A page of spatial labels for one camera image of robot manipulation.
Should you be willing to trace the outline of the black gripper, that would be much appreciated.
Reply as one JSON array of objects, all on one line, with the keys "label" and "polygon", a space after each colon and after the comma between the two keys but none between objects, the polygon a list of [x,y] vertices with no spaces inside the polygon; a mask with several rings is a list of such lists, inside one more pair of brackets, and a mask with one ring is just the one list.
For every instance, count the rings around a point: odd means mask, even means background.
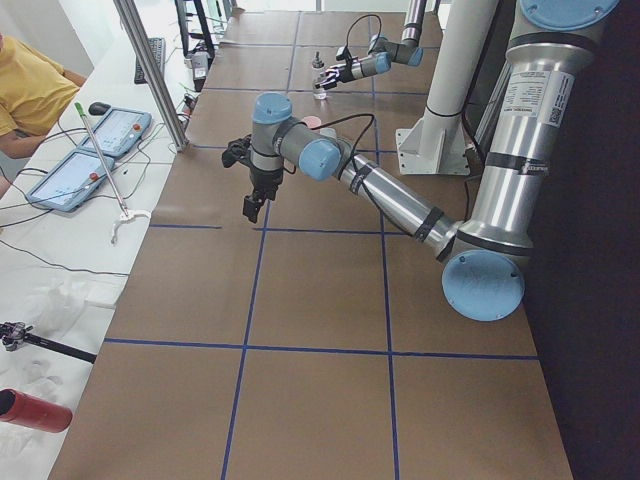
[{"label": "black gripper", "polygon": [[283,169],[262,170],[256,166],[249,168],[252,192],[244,197],[243,215],[251,222],[258,220],[261,205],[276,199],[279,186],[283,182]]},{"label": "black gripper", "polygon": [[346,64],[337,64],[327,68],[325,71],[320,72],[316,78],[316,82],[313,85],[314,91],[326,91],[333,89],[335,85],[339,83],[347,83],[350,81],[350,68]]}]

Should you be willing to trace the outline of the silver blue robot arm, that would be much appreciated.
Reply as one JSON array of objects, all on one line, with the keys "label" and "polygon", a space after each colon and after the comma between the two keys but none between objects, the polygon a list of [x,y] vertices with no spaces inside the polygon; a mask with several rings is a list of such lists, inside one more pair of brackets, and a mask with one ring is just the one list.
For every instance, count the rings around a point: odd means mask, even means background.
[{"label": "silver blue robot arm", "polygon": [[[316,74],[315,89],[335,88],[390,70],[393,64],[418,66],[428,1],[410,1],[400,42],[380,33],[367,56],[348,49],[348,36],[336,59]],[[289,98],[262,93],[252,114],[252,133],[232,141],[222,154],[224,167],[248,167],[252,193],[243,215],[257,222],[266,200],[275,200],[284,162],[323,181],[336,178],[368,200],[404,234],[431,246],[445,263],[444,296],[461,315],[496,321],[510,315],[525,292],[523,269],[533,249],[527,230],[566,111],[575,76],[594,59],[607,17],[620,1],[516,1],[506,63],[496,84],[497,117],[484,170],[469,219],[454,221],[382,167],[357,154],[356,142],[340,139],[330,125],[309,127],[292,115]],[[396,130],[400,173],[465,175],[464,110],[484,41],[499,1],[453,1],[449,23],[423,116],[411,129]]]},{"label": "silver blue robot arm", "polygon": [[[382,34],[382,20],[377,14],[360,16],[349,27],[344,44],[336,52],[337,64],[319,66],[319,73],[313,79],[315,89],[330,90],[340,83],[351,83],[363,78],[374,77],[388,72],[393,64],[417,67],[423,58],[420,46],[426,1],[411,1],[405,15],[402,37],[392,42]],[[349,49],[349,37],[355,25],[364,18],[374,17],[378,21],[378,31],[369,42],[367,55],[360,58]]]}]

